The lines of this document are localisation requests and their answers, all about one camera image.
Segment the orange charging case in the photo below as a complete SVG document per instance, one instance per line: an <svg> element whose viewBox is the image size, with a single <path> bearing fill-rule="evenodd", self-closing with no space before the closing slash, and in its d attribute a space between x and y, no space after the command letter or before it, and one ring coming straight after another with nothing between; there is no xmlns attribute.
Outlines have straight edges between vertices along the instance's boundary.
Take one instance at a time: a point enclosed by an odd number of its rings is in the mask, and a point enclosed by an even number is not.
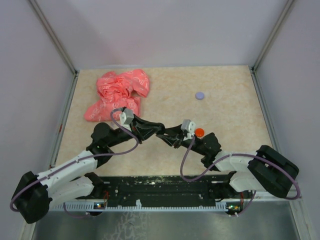
<svg viewBox="0 0 320 240"><path fill-rule="evenodd" d="M205 135L205 131L202 128L197 128L194 133L198 138L202 138Z"/></svg>

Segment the black round charging case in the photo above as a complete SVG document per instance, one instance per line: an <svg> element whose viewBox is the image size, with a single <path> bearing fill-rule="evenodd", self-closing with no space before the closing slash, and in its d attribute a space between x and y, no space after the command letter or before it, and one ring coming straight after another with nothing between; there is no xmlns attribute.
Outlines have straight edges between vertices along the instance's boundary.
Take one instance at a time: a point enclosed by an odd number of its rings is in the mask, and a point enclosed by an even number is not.
<svg viewBox="0 0 320 240"><path fill-rule="evenodd" d="M166 129L165 128L162 128L161 130L159 130L157 132L157 135L164 135L166 133Z"/></svg>

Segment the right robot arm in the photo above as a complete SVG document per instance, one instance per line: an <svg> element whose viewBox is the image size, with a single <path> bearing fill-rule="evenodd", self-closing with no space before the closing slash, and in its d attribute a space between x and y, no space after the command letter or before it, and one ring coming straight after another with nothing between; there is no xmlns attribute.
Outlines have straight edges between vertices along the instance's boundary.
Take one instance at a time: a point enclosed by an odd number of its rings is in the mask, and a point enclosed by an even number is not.
<svg viewBox="0 0 320 240"><path fill-rule="evenodd" d="M229 172L231 177L223 185L223 192L235 198L244 191L265 191L286 200L296 200L301 195L296 178L299 168L268 145L261 145L253 153L227 152L214 133L206 134L201 128L182 125L167 128L157 138L173 148L185 147L187 152L202 156L200 160L205 170L194 178L183 179L194 182L209 171Z"/></svg>

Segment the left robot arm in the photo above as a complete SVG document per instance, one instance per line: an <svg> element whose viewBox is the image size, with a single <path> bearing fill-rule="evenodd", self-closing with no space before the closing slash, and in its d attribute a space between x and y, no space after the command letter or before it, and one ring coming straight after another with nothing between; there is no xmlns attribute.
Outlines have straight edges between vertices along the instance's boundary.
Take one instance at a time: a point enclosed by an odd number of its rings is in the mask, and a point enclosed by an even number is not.
<svg viewBox="0 0 320 240"><path fill-rule="evenodd" d="M165 131L162 123L145 121L137 116L123 116L122 120L124 125L118 124L116 129L107 123L98 123L91 134L91 144L65 163L38 174L25 173L11 198L10 210L19 212L31 224L68 201L87 196L101 197L103 181L94 170L116 156L111 147L134 139L135 145L124 151L127 154L142 141Z"/></svg>

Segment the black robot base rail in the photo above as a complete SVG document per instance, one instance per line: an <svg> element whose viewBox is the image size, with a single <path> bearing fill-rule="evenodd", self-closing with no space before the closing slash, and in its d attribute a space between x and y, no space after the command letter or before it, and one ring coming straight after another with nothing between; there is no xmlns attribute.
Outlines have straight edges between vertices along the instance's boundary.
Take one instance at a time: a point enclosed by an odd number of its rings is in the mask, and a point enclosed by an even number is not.
<svg viewBox="0 0 320 240"><path fill-rule="evenodd" d="M180 176L104 176L97 193L87 200L107 201L108 207L214 207L223 200L249 199L249 191L236 192L230 185L232 174L205 175L194 182Z"/></svg>

